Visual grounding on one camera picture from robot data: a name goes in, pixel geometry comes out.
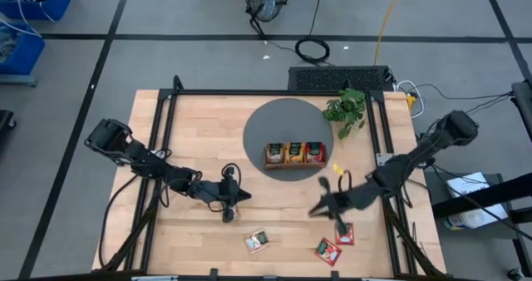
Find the grey round mat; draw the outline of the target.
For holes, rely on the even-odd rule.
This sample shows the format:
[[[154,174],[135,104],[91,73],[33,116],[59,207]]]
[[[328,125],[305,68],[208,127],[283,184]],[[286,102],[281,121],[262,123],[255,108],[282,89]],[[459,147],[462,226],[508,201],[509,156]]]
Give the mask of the grey round mat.
[[[333,151],[334,134],[322,112],[309,102],[283,98],[265,103],[249,117],[244,127],[244,150],[255,168],[281,181],[300,181],[316,175],[319,168],[264,168],[264,148],[269,143],[319,141],[328,155]]]

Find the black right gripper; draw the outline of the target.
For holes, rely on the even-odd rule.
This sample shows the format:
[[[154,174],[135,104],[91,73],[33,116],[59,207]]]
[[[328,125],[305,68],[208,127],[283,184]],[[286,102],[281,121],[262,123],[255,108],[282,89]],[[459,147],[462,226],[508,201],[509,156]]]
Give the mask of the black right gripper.
[[[325,217],[336,221],[336,227],[340,233],[345,233],[345,222],[341,214],[352,205],[347,194],[342,190],[342,179],[340,176],[337,181],[337,192],[332,192],[331,185],[325,176],[318,178],[318,183],[325,190],[320,200],[308,211],[309,217]]]

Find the black floor fan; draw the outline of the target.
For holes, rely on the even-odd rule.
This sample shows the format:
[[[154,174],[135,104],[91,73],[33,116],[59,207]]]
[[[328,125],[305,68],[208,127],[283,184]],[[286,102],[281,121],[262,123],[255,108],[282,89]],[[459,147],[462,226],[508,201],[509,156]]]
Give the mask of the black floor fan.
[[[258,33],[259,38],[266,39],[265,33],[260,26],[261,22],[271,22],[279,14],[288,0],[244,0],[245,12],[250,16],[249,24]]]

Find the black metal stand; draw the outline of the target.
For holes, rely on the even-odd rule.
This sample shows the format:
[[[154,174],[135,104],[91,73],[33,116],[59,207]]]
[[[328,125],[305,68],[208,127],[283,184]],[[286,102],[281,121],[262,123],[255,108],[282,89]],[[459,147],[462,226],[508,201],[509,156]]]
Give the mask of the black metal stand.
[[[452,179],[465,176],[449,172],[447,174],[452,175]],[[520,229],[521,224],[532,223],[532,206],[514,210],[510,205],[511,201],[527,196],[532,197],[532,173],[516,177],[512,180],[502,180],[499,184],[491,185],[487,189],[478,190],[439,203],[435,208],[432,207],[432,212],[435,210],[436,213],[434,215],[437,218],[441,218],[468,210],[482,209],[488,212],[487,207],[501,204],[506,210],[508,217],[506,219],[500,219],[491,212],[490,215],[517,233],[517,238],[512,239],[512,242],[518,260],[520,261],[519,269],[522,269],[525,277],[532,277],[532,258],[527,255],[528,250],[524,244],[526,239],[532,241],[532,234],[527,234]]]

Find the blue plastic bin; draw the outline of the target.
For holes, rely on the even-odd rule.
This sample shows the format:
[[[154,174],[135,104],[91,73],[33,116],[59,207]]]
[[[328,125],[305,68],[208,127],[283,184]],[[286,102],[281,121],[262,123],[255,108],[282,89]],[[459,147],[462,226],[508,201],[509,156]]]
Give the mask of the blue plastic bin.
[[[59,21],[71,0],[45,0],[29,2],[25,0],[0,0],[0,13],[10,19]]]
[[[0,74],[29,75],[44,47],[27,24],[0,22]]]

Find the wooden three-compartment tray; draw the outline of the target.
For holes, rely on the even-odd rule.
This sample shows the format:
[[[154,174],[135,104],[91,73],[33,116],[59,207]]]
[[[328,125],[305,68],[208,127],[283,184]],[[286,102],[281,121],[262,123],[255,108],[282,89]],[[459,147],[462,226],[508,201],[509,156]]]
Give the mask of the wooden three-compartment tray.
[[[323,163],[307,163],[305,161],[305,151],[304,151],[304,162],[303,163],[285,163],[285,152],[284,152],[284,162],[280,164],[268,164],[265,160],[266,146],[264,147],[264,169],[266,170],[276,170],[276,169],[310,169],[310,168],[323,168],[328,162],[328,152],[325,145],[326,157]]]

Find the brown vanilla apple tea packet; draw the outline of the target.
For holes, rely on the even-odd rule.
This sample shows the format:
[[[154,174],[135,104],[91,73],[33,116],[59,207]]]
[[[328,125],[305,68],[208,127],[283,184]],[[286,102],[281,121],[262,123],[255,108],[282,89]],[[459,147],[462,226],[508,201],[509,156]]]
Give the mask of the brown vanilla apple tea packet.
[[[266,145],[265,160],[268,164],[284,162],[284,143],[268,143]]]
[[[244,237],[246,248],[250,254],[255,254],[269,245],[269,239],[264,229],[255,230]]]

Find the red strawberry tea packet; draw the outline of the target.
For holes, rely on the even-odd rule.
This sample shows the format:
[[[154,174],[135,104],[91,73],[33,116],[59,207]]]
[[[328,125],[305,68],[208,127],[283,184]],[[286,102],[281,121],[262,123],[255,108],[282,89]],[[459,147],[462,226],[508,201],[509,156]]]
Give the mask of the red strawberry tea packet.
[[[330,240],[322,238],[314,253],[322,261],[333,267],[339,259],[342,250]]]
[[[305,161],[307,163],[323,163],[325,161],[325,145],[322,142],[307,142],[305,145]]]
[[[354,245],[354,231],[353,224],[345,224],[345,233],[341,234],[338,227],[335,229],[335,242],[339,245]]]

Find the white paper bag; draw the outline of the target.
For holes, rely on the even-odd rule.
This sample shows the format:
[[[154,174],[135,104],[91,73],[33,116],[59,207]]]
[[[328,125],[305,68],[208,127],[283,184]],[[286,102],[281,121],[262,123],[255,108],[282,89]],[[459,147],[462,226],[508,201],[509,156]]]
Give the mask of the white paper bag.
[[[448,179],[446,180],[446,184],[453,198],[490,187],[490,184],[480,172]],[[450,230],[476,229],[497,221],[495,217],[490,215],[490,212],[500,219],[506,219],[508,217],[506,210],[501,204],[489,206],[487,210],[488,212],[482,209],[468,210],[459,214],[448,215],[442,219],[442,223]]]

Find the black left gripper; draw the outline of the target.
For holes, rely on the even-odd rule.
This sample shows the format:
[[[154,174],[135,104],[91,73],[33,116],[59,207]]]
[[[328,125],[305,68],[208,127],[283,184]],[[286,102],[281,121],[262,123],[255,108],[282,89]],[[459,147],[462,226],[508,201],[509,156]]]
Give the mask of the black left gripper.
[[[234,207],[237,204],[239,195],[251,195],[248,191],[240,187],[240,168],[235,163],[228,163],[221,170],[222,180],[219,182],[218,197],[214,202],[220,202],[221,208],[213,210],[208,203],[208,208],[211,212],[220,212],[222,214],[222,221],[230,223],[234,220]],[[251,200],[252,196],[239,197],[238,205]]]

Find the green leafy plant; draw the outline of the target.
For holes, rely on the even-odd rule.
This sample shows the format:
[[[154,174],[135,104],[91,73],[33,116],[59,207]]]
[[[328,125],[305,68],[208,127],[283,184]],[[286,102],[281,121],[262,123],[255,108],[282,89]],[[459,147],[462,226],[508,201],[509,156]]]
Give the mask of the green leafy plant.
[[[341,127],[337,131],[340,140],[345,139],[354,130],[360,130],[365,125],[366,95],[361,91],[346,88],[338,92],[339,98],[329,100],[327,108],[322,111],[323,118],[329,122],[339,122]]]

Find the black perforated computer case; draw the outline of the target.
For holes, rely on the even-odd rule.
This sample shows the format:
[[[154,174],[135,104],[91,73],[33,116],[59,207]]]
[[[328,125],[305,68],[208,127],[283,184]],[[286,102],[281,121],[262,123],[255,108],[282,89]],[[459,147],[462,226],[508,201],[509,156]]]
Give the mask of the black perforated computer case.
[[[388,66],[290,67],[290,91],[393,91],[396,82]]]

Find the orange tea packet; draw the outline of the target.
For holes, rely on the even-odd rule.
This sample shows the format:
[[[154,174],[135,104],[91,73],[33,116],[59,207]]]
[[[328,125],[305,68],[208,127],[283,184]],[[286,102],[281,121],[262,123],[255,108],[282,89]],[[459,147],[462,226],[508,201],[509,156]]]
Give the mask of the orange tea packet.
[[[303,163],[304,162],[304,142],[289,142],[285,149],[285,163]]]

